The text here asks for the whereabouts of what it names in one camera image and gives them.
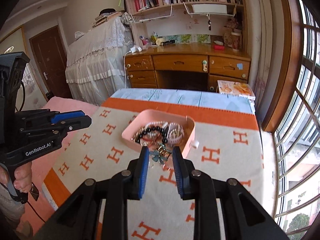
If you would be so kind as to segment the person's left hand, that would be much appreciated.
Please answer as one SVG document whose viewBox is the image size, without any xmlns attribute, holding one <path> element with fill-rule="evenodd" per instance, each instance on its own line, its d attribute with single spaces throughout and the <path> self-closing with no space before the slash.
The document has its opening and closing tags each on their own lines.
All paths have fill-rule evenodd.
<svg viewBox="0 0 320 240">
<path fill-rule="evenodd" d="M 15 180 L 13 185 L 15 189 L 23 193 L 28 193 L 32 185 L 32 162 L 26 163 L 15 170 Z M 1 167 L 1 183 L 7 185 L 9 182 L 8 172 Z"/>
</svg>

